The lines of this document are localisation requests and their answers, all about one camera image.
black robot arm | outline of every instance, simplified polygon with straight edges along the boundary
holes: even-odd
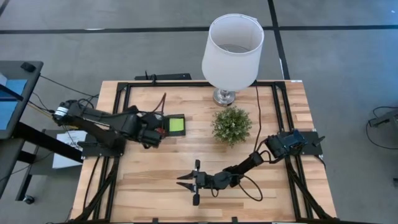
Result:
[[[271,160],[271,155],[268,151],[259,152],[262,144],[265,144],[271,154],[274,156],[275,159],[273,161]],[[293,130],[290,133],[282,133],[278,135],[268,136],[265,140],[260,142],[257,149],[254,150],[254,152],[252,152],[249,157],[245,159],[242,163],[240,163],[239,165],[227,167],[223,169],[223,171],[215,175],[208,175],[206,172],[200,172],[200,161],[196,160],[195,170],[193,170],[190,174],[183,175],[177,178],[180,180],[195,179],[195,184],[187,184],[183,182],[177,182],[177,184],[189,189],[191,192],[194,192],[195,195],[193,197],[193,205],[199,205],[199,189],[211,189],[213,194],[213,190],[223,190],[228,185],[230,187],[235,187],[237,185],[240,186],[240,181],[243,177],[248,178],[251,182],[254,183],[254,185],[256,185],[256,183],[252,179],[245,176],[245,173],[247,171],[261,165],[264,162],[274,164],[287,156],[298,154],[306,144],[307,141],[298,130]],[[269,155],[268,161],[265,161],[261,156],[264,152],[268,153]],[[251,197],[242,187],[241,188],[250,198],[261,201],[261,190],[257,185],[256,187],[259,189],[261,195],[261,199],[259,200]]]
[[[76,126],[110,149],[121,138],[140,142],[144,147],[158,147],[162,134],[157,129],[162,127],[162,118],[161,114],[140,112],[135,106],[128,112],[109,114],[87,108],[77,100],[60,103],[53,114],[53,120],[58,125]]]

potted plant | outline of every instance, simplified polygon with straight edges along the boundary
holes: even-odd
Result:
[[[233,147],[236,143],[244,142],[249,136],[252,122],[249,113],[237,107],[228,107],[214,114],[211,122],[214,137]]]

silver lamp base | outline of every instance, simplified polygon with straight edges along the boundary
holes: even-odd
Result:
[[[213,100],[218,106],[229,106],[235,100],[235,92],[216,88],[213,93]]]

wooden table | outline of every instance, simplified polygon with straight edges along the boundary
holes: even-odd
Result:
[[[97,105],[98,110],[112,112],[117,83],[116,81],[103,82]],[[295,128],[306,131],[313,129],[303,83],[286,81],[286,87]],[[137,143],[127,143],[126,152],[120,160],[118,170],[112,222],[151,222],[152,218],[159,218],[160,222],[230,222],[231,217],[238,217],[240,222],[295,220],[283,161],[273,165],[264,163],[246,174],[262,189],[264,200],[261,202],[251,200],[239,187],[235,187],[220,191],[217,198],[211,196],[210,190],[202,190],[200,205],[194,207],[193,194],[176,184],[177,177],[193,169],[195,159],[201,160],[201,171],[215,174],[225,167],[239,164],[253,150],[259,129],[256,89],[250,87],[236,93],[234,105],[249,112],[253,126],[247,141],[233,148],[220,144],[212,138],[210,123],[213,120],[213,113],[223,109],[214,104],[213,90],[213,87],[134,87],[131,89],[129,106],[137,105],[144,111],[153,110],[164,92],[167,92],[165,114],[185,114],[187,135],[166,138],[158,149],[145,150]],[[264,139],[268,135],[275,134],[279,129],[271,88],[260,86],[258,90],[262,111],[260,139]],[[279,98],[284,112],[281,93],[279,93]],[[119,105],[119,111],[121,111],[123,100]],[[335,216],[335,208],[322,163],[314,156],[302,156],[302,160],[309,191],[327,213]],[[88,201],[97,190],[101,162],[102,159],[97,166]],[[83,163],[72,218],[82,211],[83,199],[94,163],[95,158],[86,159]],[[248,180],[243,180],[243,187],[249,194],[258,197],[257,189]],[[100,218],[104,217],[107,196],[106,192],[101,204]],[[299,190],[298,197],[304,217],[305,207]]]

white lampshade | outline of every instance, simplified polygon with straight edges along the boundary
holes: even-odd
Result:
[[[255,18],[227,14],[210,26],[201,69],[213,86],[242,90],[258,74],[264,31]]]

